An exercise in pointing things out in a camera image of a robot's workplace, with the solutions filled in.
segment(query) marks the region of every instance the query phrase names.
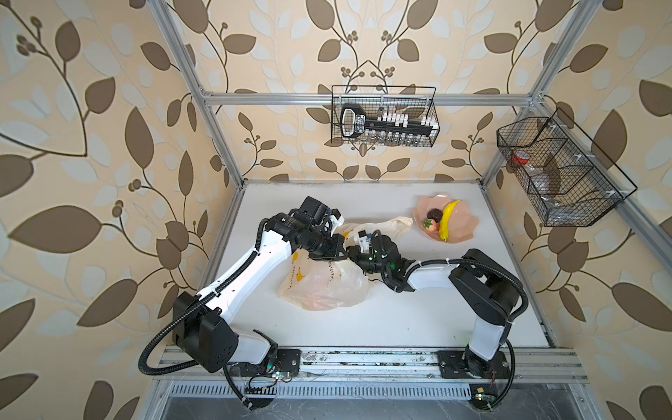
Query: beige wallpaper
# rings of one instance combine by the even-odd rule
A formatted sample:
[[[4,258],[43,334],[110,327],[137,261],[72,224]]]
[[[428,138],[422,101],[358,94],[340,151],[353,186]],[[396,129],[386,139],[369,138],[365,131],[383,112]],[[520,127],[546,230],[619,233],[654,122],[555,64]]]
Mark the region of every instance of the beige wallpaper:
[[[632,199],[668,233],[671,24],[666,0],[603,2],[547,97],[624,168],[640,188]],[[604,412],[672,418],[670,273],[615,212],[589,228],[541,228],[505,169],[490,192],[553,331],[577,350]]]
[[[572,0],[168,0],[206,90],[527,93]]]
[[[672,235],[672,3],[621,3],[600,9],[547,100],[595,137]]]
[[[330,111],[301,106],[215,107],[247,179],[449,181],[479,179],[510,107],[438,107],[433,147],[388,147],[331,137]]]
[[[130,419],[233,187],[144,1],[2,0],[0,44],[0,418]]]

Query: metal grille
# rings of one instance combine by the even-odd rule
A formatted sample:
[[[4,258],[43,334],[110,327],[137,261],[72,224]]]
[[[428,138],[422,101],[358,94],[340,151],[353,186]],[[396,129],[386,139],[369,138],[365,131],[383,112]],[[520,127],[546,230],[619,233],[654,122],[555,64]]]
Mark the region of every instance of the metal grille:
[[[583,152],[564,131],[564,121],[567,118],[558,118],[556,111],[550,118],[529,117],[514,122],[497,131],[497,147],[544,226],[590,226],[632,194],[636,186],[596,144],[594,154]],[[616,168],[632,189],[616,187],[596,161]]]
[[[440,126],[433,87],[334,85],[331,88],[331,144],[432,147]],[[363,132],[344,110],[363,114]]]
[[[237,382],[238,387],[244,382]],[[229,386],[213,384],[212,381],[181,380],[173,385],[170,396],[199,398],[235,397]],[[319,383],[283,383],[278,382],[273,388],[259,394],[255,398],[322,398],[322,399],[397,399],[397,400],[469,400],[471,391],[469,384],[352,384],[346,382]]]

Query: plastic bag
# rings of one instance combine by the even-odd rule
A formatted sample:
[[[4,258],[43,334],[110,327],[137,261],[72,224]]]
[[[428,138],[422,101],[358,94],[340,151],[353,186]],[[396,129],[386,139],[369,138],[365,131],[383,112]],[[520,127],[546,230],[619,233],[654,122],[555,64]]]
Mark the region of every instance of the plastic bag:
[[[381,234],[389,236],[390,239],[394,241],[408,232],[412,225],[412,218],[400,216],[381,223],[344,223],[336,229],[335,233],[340,233],[345,237],[344,246],[347,248],[350,245],[355,245],[356,235],[361,230],[366,231],[366,233],[373,233],[376,230],[380,230]]]
[[[329,310],[361,303],[369,292],[369,279],[349,259],[313,261],[308,251],[292,256],[290,275],[280,284],[280,297],[306,310]]]

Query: pink bowl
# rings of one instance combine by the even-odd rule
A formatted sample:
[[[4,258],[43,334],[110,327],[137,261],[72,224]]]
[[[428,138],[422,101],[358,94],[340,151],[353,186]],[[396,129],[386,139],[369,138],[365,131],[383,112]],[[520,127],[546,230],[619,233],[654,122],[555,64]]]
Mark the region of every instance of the pink bowl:
[[[447,241],[441,240],[438,231],[427,232],[425,230],[423,223],[427,220],[427,212],[433,208],[444,211],[444,208],[453,201],[455,200],[447,194],[439,194],[436,197],[422,197],[413,211],[413,220],[415,220],[416,226],[428,237],[443,243],[458,243],[473,238],[474,230],[476,230],[479,220],[471,214],[469,203],[464,200],[460,200],[450,215]]]

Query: brown leaf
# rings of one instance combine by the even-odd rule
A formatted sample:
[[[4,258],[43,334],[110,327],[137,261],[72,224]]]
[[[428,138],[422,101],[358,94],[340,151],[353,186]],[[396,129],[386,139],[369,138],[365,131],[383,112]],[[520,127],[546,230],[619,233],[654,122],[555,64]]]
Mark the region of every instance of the brown leaf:
[[[86,106],[94,114],[102,114],[112,105],[116,83],[113,77],[93,82],[86,88],[84,99]]]
[[[464,159],[448,159],[447,161],[441,161],[441,163],[451,168],[460,168],[466,164]]]
[[[0,379],[0,410],[23,395],[37,379],[35,374],[18,374]]]
[[[343,178],[353,179],[360,171],[359,165],[349,166],[343,170]]]
[[[661,222],[661,229],[663,229],[665,233],[672,237],[672,217],[668,217]]]
[[[560,289],[560,300],[564,305],[564,308],[567,309],[567,312],[572,317],[575,317],[582,323],[586,322],[586,316],[583,314],[583,309],[577,300],[577,297],[566,287]]]
[[[567,245],[574,242],[574,235],[577,232],[577,228],[573,227],[554,227],[550,230],[548,234],[548,249],[556,254],[562,252]]]
[[[595,133],[591,152],[607,169],[620,159],[628,144],[628,130],[623,118],[612,110]]]
[[[0,197],[24,186],[34,172],[30,159],[19,155],[0,155]]]
[[[208,29],[208,10],[200,0],[173,0],[175,12],[182,22],[194,32],[202,34]]]
[[[568,273],[579,271],[588,258],[588,242],[574,242],[558,254],[558,266]]]
[[[527,212],[525,212],[525,216],[523,217],[523,226],[525,226],[525,233],[528,234],[528,237],[531,240],[534,241],[537,239],[539,236],[537,233],[537,224],[534,222],[534,220],[532,220],[532,217]]]
[[[224,49],[231,54],[247,54],[252,51],[257,38],[246,34],[232,34],[224,38]]]
[[[317,60],[321,62],[334,61],[339,54],[341,54],[341,41],[326,40],[317,53]]]
[[[490,124],[493,121],[493,113],[489,112],[483,116],[483,118],[480,119],[478,124],[476,124],[476,129],[478,131],[481,131],[483,128],[486,128],[488,124]]]
[[[277,142],[275,140],[267,140],[261,143],[261,146],[259,148],[263,151],[269,151],[276,146],[276,143]]]
[[[0,326],[2,326],[0,328],[0,351],[3,351],[23,331],[34,310],[35,299],[33,298],[0,312]]]
[[[446,175],[444,173],[437,173],[434,175],[434,182],[446,182],[446,181],[455,181],[455,179],[450,176]]]
[[[336,164],[328,159],[315,159],[315,165],[317,165],[317,167],[322,169],[324,172],[338,171]]]
[[[404,89],[401,89],[399,92],[400,95],[414,95],[415,94],[415,84],[406,86]]]
[[[401,159],[395,159],[387,165],[388,172],[399,172],[409,165],[411,159],[408,157],[403,157]]]
[[[189,152],[184,152],[184,155],[182,155],[182,162],[179,163],[177,183],[182,194],[188,196],[194,185],[194,166],[192,165],[192,158],[189,157]]]
[[[189,124],[191,124],[192,130],[196,132],[196,107],[191,102],[187,104],[187,117],[189,117]]]
[[[163,297],[163,302],[161,303],[161,308],[159,309],[157,319],[165,317],[168,312],[170,312],[170,310],[173,308],[173,303],[175,303],[175,299],[177,299],[178,293],[179,287],[177,287],[175,284],[172,285],[170,289],[168,289],[166,296]]]
[[[409,8],[406,23],[411,29],[420,29],[431,19],[439,0],[416,0]]]
[[[647,111],[656,117],[672,113],[672,87],[646,80],[639,82],[639,99]]]
[[[186,44],[184,48],[187,48],[187,53],[189,58],[192,60],[192,65],[196,66],[196,54],[194,53],[194,47],[191,44]]]
[[[667,392],[660,385],[651,385],[644,388],[639,394],[639,408],[646,420],[672,418],[672,403]]]
[[[577,52],[569,63],[569,69],[574,73],[583,73],[595,67],[607,53],[607,47],[600,44],[586,45]]]
[[[166,231],[168,232],[168,239],[179,249],[184,251],[189,246],[189,231],[182,224],[176,220],[166,223]]]
[[[154,157],[154,141],[138,108],[133,108],[128,115],[124,137],[130,156],[139,167],[146,169]]]
[[[277,182],[288,182],[290,180],[290,174],[288,173],[279,173],[277,175],[273,175],[268,179],[269,181],[277,181]]]
[[[657,297],[631,283],[616,283],[614,300],[635,321],[660,331],[672,331],[672,311]]]
[[[138,284],[133,280],[119,280],[105,289],[89,305],[77,321],[77,325],[80,327],[98,327],[112,321],[128,308],[137,291]]]
[[[504,185],[504,172],[502,172],[501,169],[499,170],[499,172],[497,172],[497,178],[495,181],[497,181],[497,188],[501,190],[502,185]]]
[[[459,151],[466,150],[466,143],[462,140],[453,140],[450,142],[450,145],[453,146],[453,149],[458,149]]]
[[[340,146],[343,146],[343,139],[340,138],[340,137],[334,137],[334,138],[332,138],[331,140],[328,140],[328,141],[325,143],[325,146],[329,146],[329,147],[340,147]]]
[[[180,113],[182,113],[182,101],[175,99],[168,104],[168,110],[166,111],[166,123],[168,124],[168,127],[177,124]]]
[[[276,166],[282,165],[282,161],[277,159],[262,159],[259,164],[265,168],[274,168]]]
[[[126,404],[122,406],[122,408],[119,409],[119,411],[117,411],[112,420],[131,420],[133,414],[135,413],[135,408],[138,406],[139,400],[140,397],[137,396],[128,401]]]
[[[508,32],[486,35],[483,40],[485,41],[485,48],[488,48],[488,51],[495,54],[511,52],[518,44],[518,38]]]
[[[241,125],[245,127],[245,130],[247,131],[252,131],[254,129],[252,121],[250,121],[250,119],[242,112],[238,113],[238,122],[240,122]]]
[[[72,21],[67,21],[56,31],[56,51],[63,61],[68,62],[79,54],[81,41]]]
[[[623,8],[623,0],[603,0],[602,7],[609,11],[621,10]]]
[[[170,69],[170,58],[162,46],[150,41],[140,45],[140,49],[149,64],[163,71]]]
[[[179,249],[168,239],[157,239],[157,255],[159,263],[167,269],[176,269],[182,261]]]
[[[366,165],[364,167],[364,172],[366,172],[366,176],[371,179],[380,178],[380,169],[377,166]]]
[[[543,0],[537,8],[534,25],[546,32],[557,25],[572,7],[572,0]]]
[[[560,109],[558,117],[567,124],[567,128],[574,128],[574,110],[567,102],[558,102],[556,108]]]
[[[306,0],[308,16],[316,27],[327,30],[334,26],[334,9],[326,0]]]
[[[321,124],[328,124],[331,122],[329,112],[323,110],[322,108],[306,108],[306,111],[308,112],[308,115],[313,118],[313,120]]]
[[[208,227],[208,211],[203,210],[201,214],[201,219],[198,221],[198,227],[196,228],[196,234],[199,238],[202,238],[206,233],[206,228]]]
[[[553,48],[555,48],[556,43],[551,42],[548,47],[546,48],[546,52],[544,53],[544,60],[542,61],[542,64],[545,66],[546,61],[548,61],[548,57],[550,57],[551,52],[553,52]]]
[[[219,155],[214,155],[210,158],[210,166],[217,172],[222,170],[222,159]]]
[[[399,40],[398,44],[396,45],[396,53],[399,55],[399,58],[404,61],[414,62],[420,59],[418,46],[415,45],[413,40]]]
[[[478,92],[474,92],[474,95],[498,95],[499,89],[496,87],[489,87],[488,89],[481,89]]]
[[[84,420],[104,420],[112,408],[113,401],[112,385],[104,380],[95,381],[84,408]]]
[[[607,401],[607,407],[609,412],[612,414],[614,420],[635,420],[634,416],[630,412],[616,403]]]
[[[68,254],[86,247],[102,225],[94,215],[75,206],[57,206],[29,217],[9,238],[40,251]]]

